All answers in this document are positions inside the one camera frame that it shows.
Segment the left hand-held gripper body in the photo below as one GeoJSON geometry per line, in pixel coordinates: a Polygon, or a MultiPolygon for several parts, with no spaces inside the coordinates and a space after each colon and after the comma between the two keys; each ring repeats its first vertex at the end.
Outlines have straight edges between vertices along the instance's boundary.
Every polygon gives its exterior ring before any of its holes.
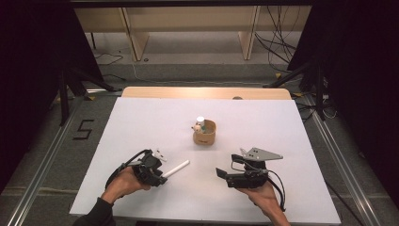
{"type": "Polygon", "coordinates": [[[154,175],[153,170],[159,170],[163,161],[167,160],[158,150],[148,149],[131,158],[131,167],[140,182],[149,186],[156,186],[156,180],[159,177],[154,175]]]}

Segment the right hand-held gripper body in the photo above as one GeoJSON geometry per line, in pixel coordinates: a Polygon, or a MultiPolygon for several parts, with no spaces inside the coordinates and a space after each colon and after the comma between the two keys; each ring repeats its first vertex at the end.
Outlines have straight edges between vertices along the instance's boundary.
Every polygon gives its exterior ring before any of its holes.
{"type": "Polygon", "coordinates": [[[228,187],[234,188],[257,188],[263,186],[268,181],[268,172],[266,162],[269,160],[282,159],[283,156],[277,153],[253,147],[248,152],[240,149],[241,156],[245,163],[241,173],[227,173],[225,178],[228,187]]]}

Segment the white pen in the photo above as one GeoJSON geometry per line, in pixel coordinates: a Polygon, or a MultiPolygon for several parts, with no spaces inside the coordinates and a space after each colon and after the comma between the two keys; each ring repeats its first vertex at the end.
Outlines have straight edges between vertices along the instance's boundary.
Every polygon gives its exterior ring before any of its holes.
{"type": "Polygon", "coordinates": [[[182,164],[180,164],[179,166],[171,169],[170,171],[166,172],[163,174],[163,177],[168,178],[171,175],[173,175],[174,173],[178,172],[179,170],[182,170],[183,168],[185,168],[186,166],[188,166],[190,164],[189,160],[184,161],[182,164]]]}

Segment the wooden pen holder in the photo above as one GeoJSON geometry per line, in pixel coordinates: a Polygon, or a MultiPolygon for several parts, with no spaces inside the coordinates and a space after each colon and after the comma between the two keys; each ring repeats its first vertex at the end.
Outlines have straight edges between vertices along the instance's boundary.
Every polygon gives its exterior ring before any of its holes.
{"type": "Polygon", "coordinates": [[[206,131],[201,132],[200,126],[195,123],[193,129],[193,141],[198,145],[213,145],[215,143],[216,124],[214,121],[205,120],[206,131]]]}

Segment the person's left hand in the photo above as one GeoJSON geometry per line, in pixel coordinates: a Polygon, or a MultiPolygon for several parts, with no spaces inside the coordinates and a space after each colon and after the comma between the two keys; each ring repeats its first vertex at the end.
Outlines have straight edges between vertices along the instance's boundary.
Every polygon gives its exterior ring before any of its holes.
{"type": "Polygon", "coordinates": [[[107,189],[101,195],[101,199],[113,204],[117,199],[125,195],[130,195],[138,190],[150,189],[151,187],[140,182],[134,175],[133,169],[128,167],[123,169],[108,185],[107,189]]]}

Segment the person's right hand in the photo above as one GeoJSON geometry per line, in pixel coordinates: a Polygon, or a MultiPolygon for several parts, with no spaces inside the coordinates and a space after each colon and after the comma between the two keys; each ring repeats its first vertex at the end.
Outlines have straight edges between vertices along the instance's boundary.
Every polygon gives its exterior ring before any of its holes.
{"type": "Polygon", "coordinates": [[[261,187],[247,189],[245,190],[245,193],[267,217],[271,218],[274,216],[285,216],[279,207],[279,202],[277,200],[274,188],[269,182],[266,182],[261,187]]]}

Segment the white board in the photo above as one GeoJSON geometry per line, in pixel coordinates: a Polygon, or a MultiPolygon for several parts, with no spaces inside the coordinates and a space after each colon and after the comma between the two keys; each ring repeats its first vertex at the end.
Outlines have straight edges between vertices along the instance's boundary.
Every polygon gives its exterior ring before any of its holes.
{"type": "Polygon", "coordinates": [[[200,100],[119,98],[72,205],[87,213],[104,191],[109,175],[144,149],[167,159],[162,171],[190,164],[159,187],[118,200],[117,217],[201,223],[265,224],[268,219],[245,194],[229,188],[216,168],[232,171],[231,155],[253,147],[278,153],[267,162],[273,179],[283,183],[285,214],[294,225],[338,225],[310,141],[292,100],[200,100]],[[215,143],[193,141],[196,118],[216,124],[215,143]]]}

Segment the light wooden table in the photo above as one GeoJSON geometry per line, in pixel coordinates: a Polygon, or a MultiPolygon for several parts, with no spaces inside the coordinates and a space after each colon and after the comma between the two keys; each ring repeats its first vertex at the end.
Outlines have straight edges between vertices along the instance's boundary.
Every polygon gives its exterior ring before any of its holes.
{"type": "Polygon", "coordinates": [[[291,100],[287,89],[255,88],[190,88],[190,87],[128,87],[122,97],[229,99],[229,100],[291,100]]]}

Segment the black metal stand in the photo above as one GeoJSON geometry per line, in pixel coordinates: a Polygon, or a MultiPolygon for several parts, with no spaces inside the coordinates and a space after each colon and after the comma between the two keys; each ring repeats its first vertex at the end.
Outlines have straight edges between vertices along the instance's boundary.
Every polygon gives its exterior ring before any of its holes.
{"type": "Polygon", "coordinates": [[[315,87],[316,91],[316,101],[315,101],[315,111],[322,121],[326,119],[323,109],[323,95],[324,95],[324,70],[322,64],[317,59],[311,59],[305,62],[303,65],[299,66],[297,69],[291,71],[290,73],[283,76],[277,81],[263,85],[267,89],[276,89],[288,81],[296,78],[300,74],[303,75],[300,82],[299,88],[301,91],[309,91],[312,87],[315,87]]]}
{"type": "Polygon", "coordinates": [[[84,97],[88,95],[88,90],[83,85],[83,81],[88,81],[100,88],[105,89],[106,91],[120,91],[120,89],[116,89],[106,84],[102,76],[96,78],[95,76],[85,73],[83,70],[80,70],[76,67],[63,69],[58,76],[59,98],[61,104],[61,126],[67,122],[67,119],[70,116],[68,89],[70,89],[77,97],[84,97]]]}

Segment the dark curtain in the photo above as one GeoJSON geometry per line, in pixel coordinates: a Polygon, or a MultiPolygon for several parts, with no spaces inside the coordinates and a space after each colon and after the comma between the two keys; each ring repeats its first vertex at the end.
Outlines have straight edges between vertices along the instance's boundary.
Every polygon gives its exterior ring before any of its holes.
{"type": "Polygon", "coordinates": [[[316,53],[361,152],[399,207],[399,0],[310,0],[289,68],[316,53]]]}
{"type": "Polygon", "coordinates": [[[0,0],[0,192],[16,170],[65,75],[102,80],[70,0],[0,0]]]}

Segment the aluminium floor rail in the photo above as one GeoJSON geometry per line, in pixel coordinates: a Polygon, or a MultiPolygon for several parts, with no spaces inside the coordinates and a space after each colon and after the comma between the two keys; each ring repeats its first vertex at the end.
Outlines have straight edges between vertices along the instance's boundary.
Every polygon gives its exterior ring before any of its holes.
{"type": "Polygon", "coordinates": [[[11,176],[0,198],[10,198],[4,226],[22,226],[40,187],[43,184],[57,153],[69,132],[73,117],[83,103],[82,97],[68,101],[70,115],[63,125],[61,122],[60,102],[51,104],[45,121],[29,146],[28,152],[11,176]]]}
{"type": "Polygon", "coordinates": [[[334,160],[355,205],[359,210],[364,226],[381,226],[381,222],[376,215],[372,203],[361,188],[360,183],[356,179],[356,176],[351,170],[348,162],[345,160],[340,147],[327,126],[327,123],[322,120],[323,115],[323,112],[317,113],[312,118],[327,145],[327,149],[330,152],[330,155],[334,160]]]}

